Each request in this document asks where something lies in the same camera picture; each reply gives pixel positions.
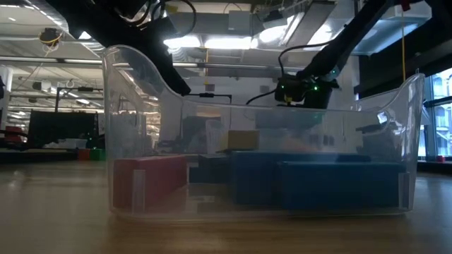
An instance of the yellow cable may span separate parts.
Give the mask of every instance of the yellow cable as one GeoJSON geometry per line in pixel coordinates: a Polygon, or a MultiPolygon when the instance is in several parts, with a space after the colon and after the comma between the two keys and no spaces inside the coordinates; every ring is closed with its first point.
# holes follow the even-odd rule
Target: yellow cable
{"type": "Polygon", "coordinates": [[[40,39],[40,41],[44,44],[49,44],[49,43],[53,43],[59,40],[59,38],[61,38],[61,36],[63,35],[63,32],[60,32],[59,36],[56,39],[50,40],[50,41],[43,41],[40,39]]]}
{"type": "Polygon", "coordinates": [[[402,10],[402,76],[403,82],[407,79],[406,76],[406,68],[405,68],[405,21],[403,18],[403,10],[402,10]]]}

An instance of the orange object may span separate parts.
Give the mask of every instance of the orange object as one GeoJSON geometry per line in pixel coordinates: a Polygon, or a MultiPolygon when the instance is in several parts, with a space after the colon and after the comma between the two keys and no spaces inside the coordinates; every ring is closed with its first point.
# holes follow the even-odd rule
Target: orange object
{"type": "Polygon", "coordinates": [[[80,149],[78,151],[78,160],[90,160],[90,149],[80,149]]]}

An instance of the black cable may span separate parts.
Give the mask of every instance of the black cable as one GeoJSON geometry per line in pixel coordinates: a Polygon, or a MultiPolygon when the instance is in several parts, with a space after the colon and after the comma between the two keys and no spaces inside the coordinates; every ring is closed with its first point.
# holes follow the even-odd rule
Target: black cable
{"type": "MultiPolygon", "coordinates": [[[[183,37],[183,36],[189,34],[190,32],[193,32],[193,30],[195,29],[195,26],[196,26],[196,21],[197,21],[197,19],[198,19],[198,18],[197,18],[197,15],[196,15],[196,9],[195,9],[195,6],[193,6],[193,4],[191,4],[191,2],[188,1],[188,0],[180,0],[180,1],[184,2],[185,4],[187,4],[187,5],[191,8],[191,10],[193,11],[193,21],[191,22],[191,27],[190,27],[190,29],[189,29],[187,32],[183,33],[183,34],[179,33],[179,34],[177,35],[177,37],[183,37]]],[[[154,16],[155,16],[155,13],[157,12],[157,8],[159,8],[159,7],[161,7],[161,6],[164,6],[164,5],[165,5],[165,1],[161,1],[161,2],[159,2],[158,4],[156,4],[156,5],[154,6],[153,12],[150,14],[150,19],[151,19],[152,21],[155,20],[154,16]]],[[[165,10],[162,8],[162,9],[161,9],[161,12],[160,12],[160,18],[162,18],[164,12],[165,12],[165,10]]]]}
{"type": "Polygon", "coordinates": [[[225,8],[223,9],[223,14],[225,14],[226,8],[227,8],[230,4],[234,4],[235,6],[237,6],[237,8],[238,8],[240,11],[243,11],[242,8],[240,8],[240,6],[239,6],[238,4],[236,4],[236,3],[227,3],[226,6],[225,6],[225,8]]]}
{"type": "MultiPolygon", "coordinates": [[[[281,56],[282,56],[284,53],[289,52],[289,51],[294,50],[294,49],[304,49],[304,48],[308,48],[308,47],[321,47],[321,46],[325,46],[325,45],[329,44],[330,42],[331,42],[331,41],[323,42],[323,43],[318,43],[318,44],[309,44],[309,45],[293,46],[293,47],[290,47],[290,48],[287,48],[287,49],[284,49],[283,51],[281,51],[281,54],[280,54],[279,57],[278,57],[278,62],[279,62],[280,67],[281,67],[281,73],[282,73],[282,75],[284,75],[284,66],[283,66],[283,63],[281,62],[281,56]]],[[[276,91],[276,89],[271,90],[270,92],[266,92],[266,93],[264,93],[264,94],[262,94],[262,95],[258,95],[258,96],[252,97],[248,102],[246,102],[246,105],[250,104],[250,103],[251,103],[252,101],[254,101],[255,99],[262,98],[262,97],[267,96],[267,95],[271,95],[271,94],[273,94],[275,91],[276,91]]]]}
{"type": "Polygon", "coordinates": [[[160,8],[159,18],[163,18],[163,15],[164,15],[164,13],[165,13],[165,2],[166,2],[166,1],[160,1],[160,2],[158,2],[158,3],[154,6],[153,12],[150,13],[150,20],[151,20],[151,21],[154,21],[154,20],[155,20],[154,16],[155,16],[155,13],[157,12],[157,10],[158,10],[159,8],[160,8]]]}
{"type": "Polygon", "coordinates": [[[255,99],[259,99],[259,98],[262,98],[262,97],[264,97],[264,96],[271,95],[271,94],[273,94],[275,91],[276,91],[276,89],[273,89],[273,90],[271,90],[270,92],[266,92],[266,93],[264,93],[264,94],[262,94],[262,95],[258,95],[258,96],[252,97],[251,99],[249,99],[248,102],[246,102],[246,105],[250,104],[250,103],[251,103],[252,101],[254,101],[255,99]]]}
{"type": "Polygon", "coordinates": [[[284,75],[284,66],[283,66],[283,63],[281,62],[281,56],[283,56],[284,53],[289,52],[294,49],[304,49],[304,48],[308,48],[308,47],[321,47],[321,46],[325,46],[325,45],[329,44],[330,42],[331,41],[318,43],[318,44],[299,45],[299,46],[293,46],[293,47],[284,49],[278,57],[278,63],[280,64],[280,67],[281,67],[281,75],[284,75]]]}
{"type": "Polygon", "coordinates": [[[148,1],[148,7],[146,8],[146,11],[144,12],[144,14],[141,16],[140,19],[129,22],[129,24],[131,25],[140,25],[147,17],[150,11],[150,6],[152,5],[152,0],[148,1]]]}

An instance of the transparent plastic container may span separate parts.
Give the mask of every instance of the transparent plastic container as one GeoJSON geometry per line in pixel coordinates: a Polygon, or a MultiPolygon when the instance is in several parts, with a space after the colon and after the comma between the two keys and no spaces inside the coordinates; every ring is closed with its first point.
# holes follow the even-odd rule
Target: transparent plastic container
{"type": "Polygon", "coordinates": [[[181,97],[126,46],[106,51],[103,70],[116,214],[250,219],[412,209],[422,74],[390,101],[370,97],[346,110],[316,110],[181,97]],[[228,138],[249,147],[225,147],[228,138]]]}

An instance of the wooden table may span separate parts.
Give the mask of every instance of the wooden table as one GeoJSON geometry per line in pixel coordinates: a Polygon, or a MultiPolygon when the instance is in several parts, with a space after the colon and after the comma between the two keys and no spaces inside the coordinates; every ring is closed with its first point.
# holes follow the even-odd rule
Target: wooden table
{"type": "Polygon", "coordinates": [[[137,223],[108,212],[103,163],[0,168],[0,253],[452,253],[452,179],[420,175],[403,216],[137,223]]]}

